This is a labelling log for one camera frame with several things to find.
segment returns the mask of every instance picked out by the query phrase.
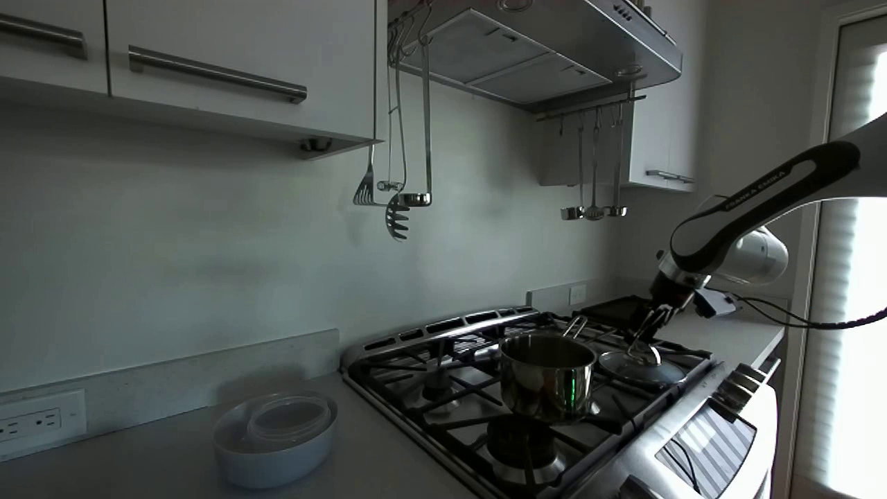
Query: cabinet handle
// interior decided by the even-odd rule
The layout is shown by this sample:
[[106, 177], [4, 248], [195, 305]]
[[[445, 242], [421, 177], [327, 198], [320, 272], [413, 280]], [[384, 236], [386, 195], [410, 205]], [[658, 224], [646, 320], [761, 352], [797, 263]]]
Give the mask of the cabinet handle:
[[694, 186], [694, 177], [687, 176], [676, 176], [676, 172], [666, 172], [666, 170], [643, 170], [646, 177], [661, 177], [661, 180], [668, 180], [668, 183], [687, 183]]
[[58, 46], [58, 47], [73, 51], [80, 58], [87, 58], [87, 43], [84, 43], [80, 30], [44, 25], [44, 22], [22, 21], [22, 18], [9, 18], [9, 15], [0, 15], [0, 30], [12, 35], [12, 36], [22, 36], [22, 39]]
[[145, 68], [162, 68], [162, 71], [169, 71], [169, 72], [184, 72], [184, 75], [195, 75], [195, 79], [224, 80], [224, 84], [233, 84], [233, 86], [270, 93], [270, 94], [282, 94], [292, 104], [309, 101], [309, 89], [299, 86], [299, 84], [273, 80], [273, 79], [235, 72], [235, 71], [228, 71], [228, 68], [215, 68], [215, 65], [177, 58], [177, 55], [169, 55], [169, 54], [156, 54], [156, 51], [131, 46], [131, 71], [141, 72]]

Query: cabinet door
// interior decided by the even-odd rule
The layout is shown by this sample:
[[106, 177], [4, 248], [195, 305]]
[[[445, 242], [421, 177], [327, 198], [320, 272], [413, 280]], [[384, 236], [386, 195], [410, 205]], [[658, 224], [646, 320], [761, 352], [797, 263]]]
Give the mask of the cabinet door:
[[0, 0], [0, 80], [106, 89], [102, 0]]
[[373, 136], [374, 10], [374, 0], [108, 0], [112, 94]]
[[682, 79], [646, 89], [636, 104], [632, 186], [691, 193], [696, 177], [702, 72], [704, 72], [704, 0], [651, 0], [655, 22], [686, 54]]

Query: countertop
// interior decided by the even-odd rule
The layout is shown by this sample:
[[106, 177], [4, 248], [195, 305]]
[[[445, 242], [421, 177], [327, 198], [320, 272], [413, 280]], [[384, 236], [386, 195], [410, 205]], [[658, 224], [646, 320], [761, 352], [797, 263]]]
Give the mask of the countertop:
[[[711, 349], [732, 370], [734, 364], [761, 366], [779, 344], [783, 328], [680, 316], [661, 338]], [[0, 498], [472, 498], [338, 374], [309, 380], [299, 389], [332, 398], [338, 421], [332, 456], [289, 489], [248, 493], [224, 486], [212, 439], [224, 409], [208, 409], [4, 464]]]

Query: gas stove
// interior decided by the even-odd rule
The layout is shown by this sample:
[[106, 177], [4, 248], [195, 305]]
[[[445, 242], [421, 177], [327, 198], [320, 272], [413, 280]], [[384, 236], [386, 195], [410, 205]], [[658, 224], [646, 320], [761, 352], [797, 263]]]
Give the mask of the gas stove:
[[[597, 313], [587, 320], [576, 337], [587, 349], [604, 355], [630, 348], [619, 323]], [[582, 416], [546, 424], [510, 414], [499, 389], [499, 344], [560, 334], [567, 324], [569, 320], [533, 309], [461, 313], [360, 344], [348, 352], [341, 371], [477, 498], [574, 498], [718, 364], [711, 352], [658, 341], [668, 380], [621, 377], [597, 366]], [[655, 457], [686, 471], [686, 460], [675, 456], [661, 449]], [[700, 491], [696, 478], [686, 474], [686, 484]]]

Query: stainless steel pot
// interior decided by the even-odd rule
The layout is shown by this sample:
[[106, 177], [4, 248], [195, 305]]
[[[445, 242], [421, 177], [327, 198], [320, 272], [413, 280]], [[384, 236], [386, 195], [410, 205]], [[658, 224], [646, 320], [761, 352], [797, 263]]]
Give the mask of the stainless steel pot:
[[508, 338], [503, 348], [503, 401], [518, 416], [562, 421], [590, 402], [597, 355], [557, 334]]

